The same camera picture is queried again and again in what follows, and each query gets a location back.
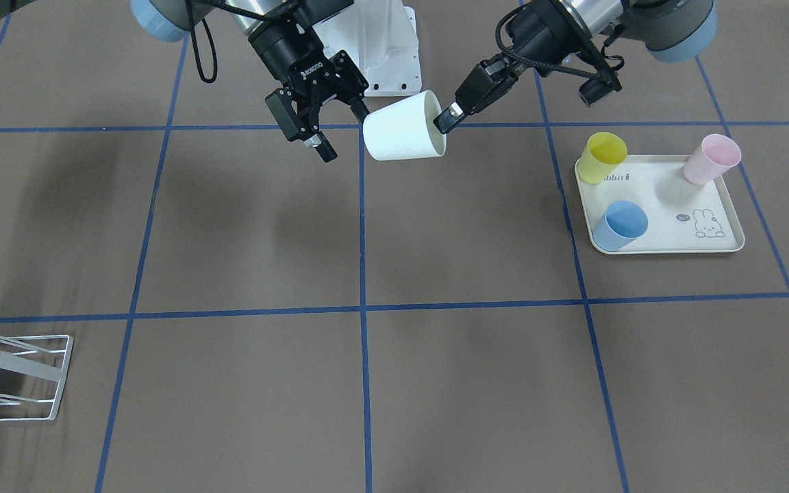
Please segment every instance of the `yellow cup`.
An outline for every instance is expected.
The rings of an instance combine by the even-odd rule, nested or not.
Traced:
[[[586,141],[577,162],[577,175],[588,184],[600,184],[626,159],[629,149],[622,138],[609,131],[599,131]]]

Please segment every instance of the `light blue joint cap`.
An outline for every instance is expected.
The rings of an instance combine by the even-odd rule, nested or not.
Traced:
[[[151,4],[151,0],[129,0],[129,6],[138,24],[158,40],[181,41],[188,35],[187,31],[169,22],[169,19]]]
[[[708,16],[702,22],[702,25],[686,37],[685,40],[665,50],[651,51],[651,55],[660,62],[685,62],[702,53],[702,50],[707,48],[711,41],[714,40],[715,34],[717,34],[717,3],[711,6],[711,12],[708,12]]]

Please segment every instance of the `plastic cup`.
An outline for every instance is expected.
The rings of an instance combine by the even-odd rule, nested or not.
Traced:
[[[684,164],[684,177],[692,184],[704,185],[714,181],[742,161],[742,149],[726,135],[711,134]]]
[[[605,209],[592,239],[599,249],[616,252],[647,231],[647,214],[636,203],[617,200]]]
[[[577,175],[588,184],[600,184],[629,155],[622,138],[609,131],[592,134],[577,162]]]
[[[439,114],[430,90],[389,104],[364,119],[364,146],[376,160],[438,158],[447,152],[447,135],[434,126]]]

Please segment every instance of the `white tray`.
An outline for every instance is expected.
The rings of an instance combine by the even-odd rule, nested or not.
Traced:
[[[689,156],[630,155],[598,185],[577,177],[589,240],[607,255],[634,253],[720,253],[744,247],[723,177],[707,185],[686,181],[681,171]],[[599,249],[592,238],[611,202],[629,200],[647,213],[647,233],[616,252]]]

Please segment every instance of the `blue cup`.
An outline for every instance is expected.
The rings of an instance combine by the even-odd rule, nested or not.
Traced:
[[[647,231],[647,214],[636,203],[617,200],[605,210],[592,230],[592,239],[599,249],[616,252]]]

